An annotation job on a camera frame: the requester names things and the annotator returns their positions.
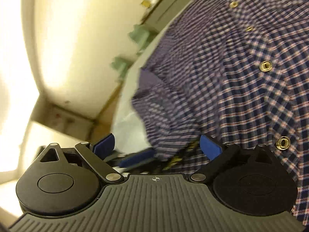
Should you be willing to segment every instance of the yellow object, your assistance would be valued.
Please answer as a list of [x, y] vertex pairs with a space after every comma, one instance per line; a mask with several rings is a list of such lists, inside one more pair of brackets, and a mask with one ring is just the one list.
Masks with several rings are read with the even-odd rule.
[[291, 141], [288, 137], [283, 136], [280, 139], [277, 140], [276, 146], [280, 150], [286, 150], [291, 145]]
[[270, 61], [264, 61], [260, 63], [260, 70], [261, 71], [270, 71], [272, 69], [272, 63]]
[[141, 5], [143, 5], [146, 8], [150, 8], [151, 7], [151, 2], [149, 0], [143, 0]]
[[238, 1], [233, 1], [230, 3], [230, 8], [233, 9], [233, 8], [236, 8], [238, 6]]
[[252, 31], [252, 30], [253, 30], [253, 27], [251, 27], [251, 26], [249, 26], [249, 27], [246, 28], [246, 31], [247, 31], [247, 32], [250, 32], [250, 31]]

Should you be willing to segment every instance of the checkered shirt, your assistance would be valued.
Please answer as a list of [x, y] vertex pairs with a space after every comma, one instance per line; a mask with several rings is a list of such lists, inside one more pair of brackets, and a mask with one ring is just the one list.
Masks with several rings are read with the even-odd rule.
[[[141, 69], [132, 103], [162, 161], [203, 133], [242, 148], [270, 145], [298, 184], [292, 213], [307, 225], [308, 68], [309, 0], [194, 0]], [[281, 136], [287, 150], [275, 146]], [[169, 172], [207, 162], [197, 148]]]

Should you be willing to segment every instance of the gray ribbed surface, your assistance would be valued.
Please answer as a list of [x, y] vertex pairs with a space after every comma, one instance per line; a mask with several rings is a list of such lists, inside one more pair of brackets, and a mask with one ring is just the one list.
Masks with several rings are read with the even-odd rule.
[[87, 210], [58, 219], [25, 215], [14, 232], [300, 232], [304, 226], [288, 212], [270, 217], [237, 213], [220, 204], [204, 184], [182, 175], [131, 175], [123, 184], [107, 186]]

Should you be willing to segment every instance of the silver screw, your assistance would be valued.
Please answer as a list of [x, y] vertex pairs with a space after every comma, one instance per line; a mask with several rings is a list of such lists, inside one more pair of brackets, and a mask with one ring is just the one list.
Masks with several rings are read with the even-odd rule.
[[110, 173], [106, 175], [106, 179], [109, 181], [118, 181], [120, 178], [121, 176], [118, 173]]
[[202, 173], [195, 173], [191, 175], [191, 179], [194, 181], [203, 181], [206, 179], [206, 176]]

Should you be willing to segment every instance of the bright light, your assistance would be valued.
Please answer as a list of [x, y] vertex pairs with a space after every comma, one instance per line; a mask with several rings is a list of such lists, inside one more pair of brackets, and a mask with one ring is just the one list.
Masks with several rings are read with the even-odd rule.
[[0, 172], [15, 170], [38, 99], [23, 37], [21, 0], [0, 0]]

